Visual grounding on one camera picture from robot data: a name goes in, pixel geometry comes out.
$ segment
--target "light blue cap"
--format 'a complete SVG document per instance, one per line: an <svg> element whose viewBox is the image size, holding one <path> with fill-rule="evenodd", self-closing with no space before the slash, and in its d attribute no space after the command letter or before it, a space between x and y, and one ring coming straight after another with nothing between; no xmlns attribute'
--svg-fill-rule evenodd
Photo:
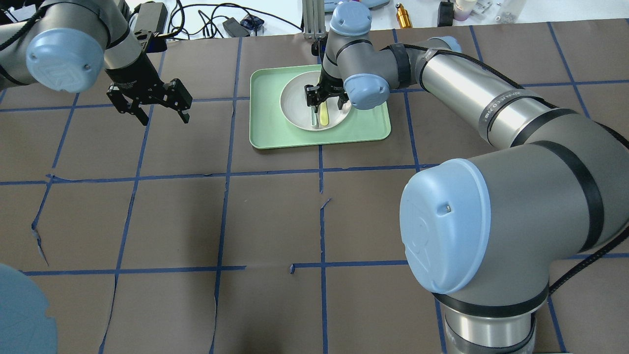
<svg viewBox="0 0 629 354"><path fill-rule="evenodd" d="M345 1L332 13L330 28L343 36L362 36L371 29L371 11L357 1Z"/></svg>
<svg viewBox="0 0 629 354"><path fill-rule="evenodd" d="M347 97L359 110L370 110L389 98L389 83L375 74L354 74L343 82Z"/></svg>
<svg viewBox="0 0 629 354"><path fill-rule="evenodd" d="M452 50L453 52L458 52L458 53L463 52L463 49L461 48L461 44L459 44L459 41L453 36L432 37L430 39L433 39L433 38L444 41L448 45L448 47L450 47L450 50Z"/></svg>
<svg viewBox="0 0 629 354"><path fill-rule="evenodd" d="M26 66L44 86L56 91L83 92L103 68L103 48L88 34L73 28L41 32L26 49Z"/></svg>
<svg viewBox="0 0 629 354"><path fill-rule="evenodd" d="M57 324L46 309L32 280L0 264L0 353L56 354Z"/></svg>
<svg viewBox="0 0 629 354"><path fill-rule="evenodd" d="M454 159L414 175L399 211L406 259L421 286L462 289L481 265L489 240L489 192L478 168Z"/></svg>

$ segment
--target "white plate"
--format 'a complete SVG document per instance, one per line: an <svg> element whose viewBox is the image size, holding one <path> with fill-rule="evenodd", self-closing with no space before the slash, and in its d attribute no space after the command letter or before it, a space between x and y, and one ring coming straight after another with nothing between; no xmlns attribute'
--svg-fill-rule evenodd
<svg viewBox="0 0 629 354"><path fill-rule="evenodd" d="M297 128L319 131L336 127L347 117L352 107L351 102L347 101L343 105L343 109L339 110L337 108L338 97L328 98L325 102L328 106L329 124L326 126L317 123L313 125L313 109L306 104L304 86L307 84L316 85L319 82L320 73L320 71L308 71L299 74L290 80L282 90L279 98L282 113Z"/></svg>

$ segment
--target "blue joint cap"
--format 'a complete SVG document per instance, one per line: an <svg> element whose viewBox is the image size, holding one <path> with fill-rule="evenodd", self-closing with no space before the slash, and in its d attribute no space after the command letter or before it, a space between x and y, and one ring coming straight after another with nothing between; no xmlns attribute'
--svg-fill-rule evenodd
<svg viewBox="0 0 629 354"><path fill-rule="evenodd" d="M465 287L481 266L491 225L486 182L454 159L415 174L402 192L399 224L406 259L421 286L438 294Z"/></svg>
<svg viewBox="0 0 629 354"><path fill-rule="evenodd" d="M103 53L90 35L73 28L54 28L33 38L26 49L26 66L48 88L83 92L96 82Z"/></svg>
<svg viewBox="0 0 629 354"><path fill-rule="evenodd" d="M57 323L26 275L0 264L0 353L56 354Z"/></svg>
<svg viewBox="0 0 629 354"><path fill-rule="evenodd" d="M389 83L375 74L354 74L345 79L343 87L352 106L370 110L389 98Z"/></svg>
<svg viewBox="0 0 629 354"><path fill-rule="evenodd" d="M345 1L332 13L330 28L339 35L358 37L371 29L371 12L357 1Z"/></svg>
<svg viewBox="0 0 629 354"><path fill-rule="evenodd" d="M461 48L461 44L459 44L459 41L457 41L456 38L454 38L453 36L444 36L444 37L432 37L429 39L439 39L444 41L448 47L450 47L450 50L453 52L458 52L458 53L462 53L463 49Z"/></svg>

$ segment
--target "green tray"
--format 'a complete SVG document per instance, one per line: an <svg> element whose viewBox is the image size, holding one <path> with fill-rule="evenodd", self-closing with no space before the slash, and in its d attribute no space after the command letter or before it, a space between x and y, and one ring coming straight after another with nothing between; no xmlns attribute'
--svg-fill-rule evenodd
<svg viewBox="0 0 629 354"><path fill-rule="evenodd" d="M352 109L336 127L310 132L288 122L279 98L295 76L320 71L320 65L261 69L251 75L249 141L257 149L382 140L391 133L387 104L372 110Z"/></svg>

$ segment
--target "robotic arm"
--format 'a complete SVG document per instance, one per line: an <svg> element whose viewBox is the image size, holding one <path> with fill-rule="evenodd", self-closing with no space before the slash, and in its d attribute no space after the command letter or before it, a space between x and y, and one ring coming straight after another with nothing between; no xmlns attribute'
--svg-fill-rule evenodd
<svg viewBox="0 0 629 354"><path fill-rule="evenodd" d="M331 20L309 106L370 109L419 83L500 151L419 172L400 226L409 266L443 305L449 353L531 353L548 267L605 243L629 220L629 154L590 119L557 108L464 55L451 37L375 51L370 13Z"/></svg>
<svg viewBox="0 0 629 354"><path fill-rule="evenodd" d="M179 79L160 80L113 0L44 1L26 24L0 26L0 42L0 89L38 81L82 92L104 66L113 80L107 96L120 113L146 125L140 105L158 103L189 120L192 96Z"/></svg>

